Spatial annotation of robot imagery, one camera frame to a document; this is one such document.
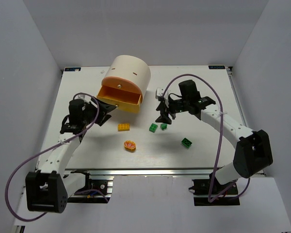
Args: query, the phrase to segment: cylindrical container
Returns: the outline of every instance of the cylindrical container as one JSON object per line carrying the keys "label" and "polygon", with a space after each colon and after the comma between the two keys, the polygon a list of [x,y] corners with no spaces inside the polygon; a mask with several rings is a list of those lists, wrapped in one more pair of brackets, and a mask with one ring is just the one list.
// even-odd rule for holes
{"label": "cylindrical container", "polygon": [[138,113],[150,79],[150,68],[143,60],[118,56],[102,80],[97,98],[120,110]]}

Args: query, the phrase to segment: gray wall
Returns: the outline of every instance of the gray wall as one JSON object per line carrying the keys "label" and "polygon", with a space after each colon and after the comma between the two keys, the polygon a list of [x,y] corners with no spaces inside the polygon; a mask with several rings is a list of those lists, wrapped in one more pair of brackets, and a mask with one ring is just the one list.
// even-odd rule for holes
{"label": "gray wall", "polygon": [[274,176],[291,221],[291,0],[270,0],[234,67],[249,126],[269,133]]}
{"label": "gray wall", "polygon": [[24,0],[60,68],[234,65],[268,0]]}
{"label": "gray wall", "polygon": [[[0,0],[0,233],[14,217],[4,202],[14,168],[41,146],[60,82],[60,71],[22,0]],[[24,178],[34,163],[16,174],[10,186],[14,209]]]}

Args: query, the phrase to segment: white tabletop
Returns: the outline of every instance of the white tabletop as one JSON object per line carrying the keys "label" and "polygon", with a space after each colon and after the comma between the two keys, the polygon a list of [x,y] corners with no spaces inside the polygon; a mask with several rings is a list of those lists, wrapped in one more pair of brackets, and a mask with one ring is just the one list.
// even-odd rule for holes
{"label": "white tabletop", "polygon": [[[81,71],[64,72],[55,107],[43,148],[54,145],[59,136],[61,122],[68,114],[69,101],[74,94],[86,92],[97,95],[108,67],[82,67]],[[119,168],[206,168],[213,167],[219,134],[206,123],[189,113],[177,114],[172,125],[155,133],[149,131],[151,123],[160,115],[156,111],[159,102],[155,99],[157,87],[165,88],[177,75],[192,73],[204,78],[218,92],[224,111],[241,122],[239,109],[226,70],[209,70],[208,66],[153,66],[151,81],[138,114],[114,110],[112,118],[102,127],[94,125],[84,137],[67,168],[119,169]],[[174,82],[170,90],[179,94],[178,83],[193,79],[201,96],[217,101],[212,91],[193,77],[183,77]],[[130,131],[118,132],[117,125],[130,123]],[[183,138],[192,141],[189,149],[181,145]],[[134,153],[124,149],[123,143],[136,143]],[[219,166],[233,160],[234,148],[224,139]],[[41,166],[49,153],[40,158]]]}
{"label": "white tabletop", "polygon": [[[238,182],[239,190],[246,185]],[[118,176],[108,204],[69,203],[25,225],[24,233],[280,233],[291,225],[273,178],[252,178],[240,206],[194,206],[188,177]],[[24,194],[17,212],[29,212]]]}

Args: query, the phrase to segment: purple cable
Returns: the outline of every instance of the purple cable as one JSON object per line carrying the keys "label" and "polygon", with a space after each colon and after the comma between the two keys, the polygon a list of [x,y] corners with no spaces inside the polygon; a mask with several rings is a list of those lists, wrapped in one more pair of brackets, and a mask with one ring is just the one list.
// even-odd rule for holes
{"label": "purple cable", "polygon": [[[219,101],[219,105],[220,105],[220,111],[221,111],[221,113],[223,112],[222,102],[221,102],[221,99],[220,99],[218,93],[214,90],[214,88],[207,81],[205,81],[204,79],[202,79],[202,78],[200,78],[200,77],[198,77],[197,75],[194,75],[194,74],[181,74],[181,75],[175,77],[172,81],[170,81],[170,83],[165,88],[164,93],[163,93],[163,97],[165,96],[165,93],[166,93],[167,89],[170,87],[170,85],[176,79],[181,78],[183,76],[195,77],[195,78],[199,79],[200,81],[202,81],[204,84],[206,84],[213,91],[215,96],[217,97],[217,99]],[[209,193],[208,193],[208,201],[210,203],[212,203],[214,200],[216,200],[220,195],[222,195],[224,192],[226,192],[229,188],[231,188],[235,184],[235,182],[231,183],[228,187],[226,187],[224,190],[222,190],[219,194],[217,194],[214,198],[211,199],[211,194],[212,194],[212,189],[213,189],[213,184],[214,184],[214,178],[215,178],[215,172],[217,171],[217,168],[218,168],[218,162],[219,162],[219,156],[220,156],[222,138],[223,138],[223,114],[221,114],[220,117],[221,117],[221,121],[220,121],[219,144],[218,144],[217,155],[216,155],[214,166],[213,166],[213,172],[212,172],[212,176],[211,176],[211,180],[210,180],[210,188],[209,188]]]}
{"label": "purple cable", "polygon": [[247,189],[248,189],[248,187],[249,187],[249,184],[250,184],[250,178],[248,178],[248,182],[247,182],[247,185],[246,185],[246,187],[244,188],[244,190],[243,190],[240,194],[238,194],[238,195],[235,196],[235,197],[230,198],[229,200],[234,200],[234,199],[236,199],[236,198],[239,198],[241,195],[243,195],[243,194],[245,193],[245,191],[247,191]]}
{"label": "purple cable", "polygon": [[44,153],[50,151],[50,150],[53,150],[53,149],[55,149],[55,148],[58,148],[58,147],[60,147],[62,144],[64,144],[64,143],[68,143],[68,142],[70,142],[71,140],[75,139],[76,137],[79,137],[79,136],[81,136],[82,134],[86,133],[86,132],[87,132],[87,131],[88,131],[88,130],[89,130],[89,129],[94,125],[95,121],[96,121],[97,118],[98,118],[98,114],[99,114],[99,103],[98,103],[98,101],[95,99],[95,97],[93,97],[93,96],[91,96],[91,95],[89,95],[89,94],[86,94],[86,93],[80,92],[80,93],[75,94],[75,96],[73,97],[73,99],[74,99],[77,95],[86,95],[86,96],[89,96],[90,98],[92,98],[92,99],[95,101],[95,104],[97,105],[97,113],[96,113],[96,116],[95,116],[93,122],[92,122],[92,123],[91,123],[91,124],[86,128],[86,129],[84,129],[81,133],[78,133],[77,135],[74,135],[73,137],[68,138],[67,140],[63,141],[62,143],[58,143],[58,144],[56,144],[56,145],[54,145],[54,146],[52,146],[52,147],[50,147],[50,148],[48,148],[48,149],[45,149],[44,151],[41,151],[41,152],[35,154],[34,156],[32,156],[32,157],[26,159],[24,162],[22,162],[20,165],[18,165],[17,168],[15,168],[15,170],[12,172],[12,174],[10,175],[10,177],[9,177],[7,183],[6,183],[5,191],[4,191],[5,203],[6,203],[6,206],[8,207],[8,209],[9,209],[9,211],[11,212],[11,214],[12,214],[15,218],[17,218],[18,220],[21,220],[21,221],[23,221],[23,222],[32,222],[32,221],[38,220],[39,218],[43,217],[43,216],[46,214],[46,212],[43,213],[43,214],[41,214],[41,215],[38,216],[38,217],[31,218],[31,219],[25,219],[25,218],[22,218],[22,217],[20,217],[19,215],[17,215],[17,213],[12,209],[11,204],[10,204],[10,201],[9,201],[9,186],[10,186],[11,180],[12,180],[12,178],[14,177],[15,173],[16,173],[16,172],[17,172],[17,171],[18,171],[22,166],[24,166],[26,163],[28,163],[30,160],[32,160],[32,159],[34,159],[34,158],[40,156],[41,154],[44,154]]}
{"label": "purple cable", "polygon": [[107,203],[109,202],[109,200],[106,198],[106,196],[103,195],[103,193],[100,192],[100,190],[98,190],[98,189],[88,189],[88,190],[76,192],[75,195],[77,195],[77,194],[87,194],[87,192],[98,192],[106,200]]}

